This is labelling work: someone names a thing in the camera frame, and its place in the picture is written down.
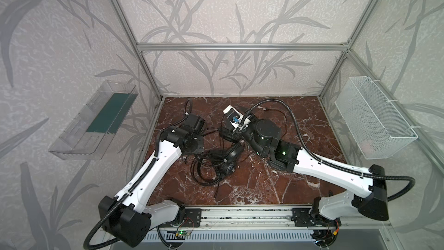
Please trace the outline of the large black headphones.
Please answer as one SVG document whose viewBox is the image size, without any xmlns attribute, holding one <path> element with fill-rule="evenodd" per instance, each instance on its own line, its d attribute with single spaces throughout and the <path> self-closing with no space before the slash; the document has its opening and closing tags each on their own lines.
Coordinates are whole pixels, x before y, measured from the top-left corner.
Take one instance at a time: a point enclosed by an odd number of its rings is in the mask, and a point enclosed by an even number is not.
<svg viewBox="0 0 444 250">
<path fill-rule="evenodd" d="M 209 133 L 205 133 L 205 135 L 215 132 L 218 132 L 219 134 L 219 128 L 211 128 L 211 131 Z M 222 139 L 220 136 L 219 138 L 221 139 L 220 148 L 206 150 L 195 155 L 195 161 L 197 162 L 198 167 L 212 167 L 214 169 L 219 169 L 220 171 L 223 167 L 225 167 L 228 171 L 230 171 L 231 167 L 237 164 L 239 156 L 244 151 L 244 146 L 242 143 L 231 143 Z"/>
</svg>

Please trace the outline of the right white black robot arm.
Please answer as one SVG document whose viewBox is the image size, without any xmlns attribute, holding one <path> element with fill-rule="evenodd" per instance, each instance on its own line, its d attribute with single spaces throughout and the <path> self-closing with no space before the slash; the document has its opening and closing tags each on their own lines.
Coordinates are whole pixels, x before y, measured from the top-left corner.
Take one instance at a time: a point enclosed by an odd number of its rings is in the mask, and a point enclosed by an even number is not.
<svg viewBox="0 0 444 250">
<path fill-rule="evenodd" d="M 340 194 L 316 198 L 311 217 L 334 221 L 342 216 L 362 215 L 376 221 L 388 221 L 388 203 L 407 194 L 415 186 L 415 178 L 386 175 L 385 169 L 376 164 L 370 168 L 356 167 L 313 153 L 302 138 L 291 108 L 279 99 L 265 102 L 278 103 L 287 109 L 296 128 L 299 145 L 283 140 L 281 130 L 274 122 L 258 119 L 253 114 L 259 103 L 245 112 L 228 105 L 223 113 L 234 136 L 245 141 L 274 169 L 308 175 L 344 189 Z"/>
</svg>

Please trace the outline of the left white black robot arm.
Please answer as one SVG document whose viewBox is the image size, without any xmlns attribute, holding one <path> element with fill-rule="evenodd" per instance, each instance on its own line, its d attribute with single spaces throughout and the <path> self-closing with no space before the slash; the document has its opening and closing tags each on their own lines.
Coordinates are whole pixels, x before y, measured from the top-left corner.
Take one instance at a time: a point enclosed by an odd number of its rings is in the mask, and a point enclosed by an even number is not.
<svg viewBox="0 0 444 250">
<path fill-rule="evenodd" d="M 184 117 L 159 132 L 154 152 L 132 180 L 114 197 L 101 200 L 100 220 L 87 235 L 84 249 L 98 250 L 118 241 L 136 247 L 151 229 L 182 218 L 180 201 L 165 200 L 151 206 L 148 201 L 174 162 L 182 155 L 204 151 L 201 132 L 205 121 L 192 114 L 192 109 L 193 101 L 188 99 Z"/>
</svg>

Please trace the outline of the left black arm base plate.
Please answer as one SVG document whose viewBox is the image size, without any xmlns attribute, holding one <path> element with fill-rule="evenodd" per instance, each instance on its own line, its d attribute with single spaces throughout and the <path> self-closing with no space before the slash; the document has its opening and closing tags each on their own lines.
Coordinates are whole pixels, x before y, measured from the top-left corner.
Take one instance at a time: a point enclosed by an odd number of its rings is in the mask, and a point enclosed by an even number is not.
<svg viewBox="0 0 444 250">
<path fill-rule="evenodd" d="M 182 227 L 184 228 L 198 228 L 200 227 L 202 219 L 202 209 L 200 208 L 185 208 L 185 217 Z"/>
</svg>

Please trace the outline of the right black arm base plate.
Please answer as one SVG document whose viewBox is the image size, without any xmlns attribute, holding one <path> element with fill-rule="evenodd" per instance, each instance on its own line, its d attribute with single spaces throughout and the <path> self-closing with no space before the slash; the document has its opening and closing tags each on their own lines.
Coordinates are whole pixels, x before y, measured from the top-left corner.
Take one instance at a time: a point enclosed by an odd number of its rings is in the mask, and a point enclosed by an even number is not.
<svg viewBox="0 0 444 250">
<path fill-rule="evenodd" d="M 291 212 L 291 220 L 294 222 L 295 227 L 336 228 L 342 225 L 340 219 L 327 219 L 321 216 L 318 211 L 312 211 L 311 207 L 293 208 Z"/>
</svg>

